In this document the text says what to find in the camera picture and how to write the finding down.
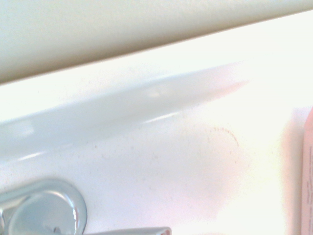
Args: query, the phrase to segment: white sink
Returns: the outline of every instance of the white sink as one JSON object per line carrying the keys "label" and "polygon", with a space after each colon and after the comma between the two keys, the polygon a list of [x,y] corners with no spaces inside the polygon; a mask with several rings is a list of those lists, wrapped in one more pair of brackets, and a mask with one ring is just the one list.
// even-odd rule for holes
{"label": "white sink", "polygon": [[83,195],[85,233],[300,231],[313,12],[0,86],[0,191]]}

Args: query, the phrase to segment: stain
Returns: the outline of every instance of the stain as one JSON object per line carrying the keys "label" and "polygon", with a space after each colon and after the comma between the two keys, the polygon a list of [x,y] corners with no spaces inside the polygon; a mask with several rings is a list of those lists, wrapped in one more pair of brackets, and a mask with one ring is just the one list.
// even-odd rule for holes
{"label": "stain", "polygon": [[158,159],[158,155],[156,155],[155,153],[153,153],[152,155],[153,155],[153,159]]}
{"label": "stain", "polygon": [[232,133],[230,130],[228,130],[224,127],[214,127],[214,131],[223,131],[223,132],[230,134],[233,137],[233,139],[235,140],[237,146],[239,147],[239,143],[238,143],[237,138],[235,137],[234,133]]}

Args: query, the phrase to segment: faucet base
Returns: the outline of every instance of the faucet base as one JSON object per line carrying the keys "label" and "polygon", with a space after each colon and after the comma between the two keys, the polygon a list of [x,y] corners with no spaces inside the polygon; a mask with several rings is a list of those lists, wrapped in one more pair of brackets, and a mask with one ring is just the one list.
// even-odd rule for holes
{"label": "faucet base", "polygon": [[0,235],[80,235],[87,222],[82,195],[59,180],[0,194]]}

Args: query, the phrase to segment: chrome faucet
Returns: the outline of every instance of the chrome faucet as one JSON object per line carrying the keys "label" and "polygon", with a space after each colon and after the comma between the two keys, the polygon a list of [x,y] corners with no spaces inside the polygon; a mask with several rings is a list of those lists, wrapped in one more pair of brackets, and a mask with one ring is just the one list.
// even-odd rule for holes
{"label": "chrome faucet", "polygon": [[[0,194],[0,235],[81,235],[87,208],[80,192],[43,180]],[[171,235],[168,227],[115,230],[94,235]]]}

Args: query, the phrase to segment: beige wall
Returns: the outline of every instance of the beige wall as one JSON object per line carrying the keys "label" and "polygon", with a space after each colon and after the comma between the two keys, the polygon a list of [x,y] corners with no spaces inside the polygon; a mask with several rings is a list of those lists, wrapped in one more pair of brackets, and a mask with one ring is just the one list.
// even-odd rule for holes
{"label": "beige wall", "polygon": [[0,0],[0,82],[313,8],[313,0]]}

